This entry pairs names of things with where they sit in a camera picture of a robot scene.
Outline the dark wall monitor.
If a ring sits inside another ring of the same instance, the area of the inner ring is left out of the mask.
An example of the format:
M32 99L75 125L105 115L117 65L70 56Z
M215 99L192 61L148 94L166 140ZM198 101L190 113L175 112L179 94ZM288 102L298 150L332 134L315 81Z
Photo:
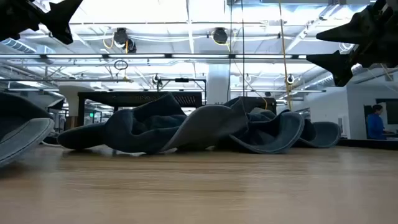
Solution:
M381 118L385 126L398 125L398 99L381 98L376 103L383 107Z

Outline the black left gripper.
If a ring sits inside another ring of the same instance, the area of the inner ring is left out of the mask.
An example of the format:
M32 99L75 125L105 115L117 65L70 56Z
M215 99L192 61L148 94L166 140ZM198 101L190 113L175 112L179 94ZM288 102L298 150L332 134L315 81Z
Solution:
M0 41L8 38L19 39L20 32L38 30L39 24L46 25L52 37L63 44L73 42L69 22L83 0L49 2L49 12L37 7L34 0L0 0Z

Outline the black background rig frame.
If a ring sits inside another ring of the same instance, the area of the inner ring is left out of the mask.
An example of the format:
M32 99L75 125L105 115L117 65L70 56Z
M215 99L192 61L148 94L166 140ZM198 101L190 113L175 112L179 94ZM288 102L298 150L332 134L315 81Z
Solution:
M156 90L159 92L162 90L169 82L175 82L175 83L188 83L188 82L194 82L196 83L200 89L204 92L204 104L207 104L207 81L205 79L197 79L197 78L158 78L156 81ZM200 86L198 82L203 82L204 87Z

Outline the grey baseball cap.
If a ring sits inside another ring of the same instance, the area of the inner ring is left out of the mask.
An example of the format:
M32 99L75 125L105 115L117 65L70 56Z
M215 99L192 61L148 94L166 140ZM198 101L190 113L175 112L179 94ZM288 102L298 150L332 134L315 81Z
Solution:
M0 167L39 145L53 130L54 120L24 97L0 92Z
M254 108L246 116L247 125L222 139L218 148L253 154L285 154L299 140L305 127L304 118L289 110L274 114Z
M247 124L244 103L240 98L223 105L202 106L185 119L160 152L171 149L206 149L242 131Z

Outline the person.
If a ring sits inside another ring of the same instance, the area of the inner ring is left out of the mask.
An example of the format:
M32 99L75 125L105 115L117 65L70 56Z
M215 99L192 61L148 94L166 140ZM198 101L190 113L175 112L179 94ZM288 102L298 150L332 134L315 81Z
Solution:
M384 135L384 124L380 117L383 107L381 105L373 105L373 112L367 117L367 128L369 139L386 140Z

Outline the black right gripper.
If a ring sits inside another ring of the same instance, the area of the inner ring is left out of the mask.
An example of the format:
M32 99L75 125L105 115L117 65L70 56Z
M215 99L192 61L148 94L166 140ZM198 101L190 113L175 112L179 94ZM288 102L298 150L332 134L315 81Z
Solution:
M316 35L318 40L358 44L356 61L363 67L382 63L398 66L398 0L376 0L351 20ZM345 86L353 77L349 54L312 54L306 59L329 71L335 86Z

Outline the dark blue denim cap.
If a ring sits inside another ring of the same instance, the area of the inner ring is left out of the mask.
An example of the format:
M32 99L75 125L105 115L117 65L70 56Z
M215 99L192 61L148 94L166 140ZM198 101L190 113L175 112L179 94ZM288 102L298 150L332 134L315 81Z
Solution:
M330 121L312 123L305 119L304 129L293 147L330 148L335 146L341 137L341 128Z
M119 110L104 123L64 131L57 141L74 150L105 145L121 152L157 154L186 118L175 97L168 93L133 109Z

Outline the black perforated metal panel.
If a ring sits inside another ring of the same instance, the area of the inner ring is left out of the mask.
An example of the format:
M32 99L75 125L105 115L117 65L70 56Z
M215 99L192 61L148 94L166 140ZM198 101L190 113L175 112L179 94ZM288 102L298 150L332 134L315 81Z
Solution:
M223 103L224 106L232 107L237 102L242 102L244 105L245 112L249 113L254 108L260 108L264 110L269 110L274 114L277 113L276 106L277 102L275 98L261 98L254 96L239 96L233 98L232 100Z

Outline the white building column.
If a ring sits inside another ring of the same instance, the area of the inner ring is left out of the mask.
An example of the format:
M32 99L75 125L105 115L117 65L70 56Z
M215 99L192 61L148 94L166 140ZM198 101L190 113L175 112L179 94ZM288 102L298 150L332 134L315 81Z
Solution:
M229 65L210 64L206 81L208 104L223 104L229 100Z

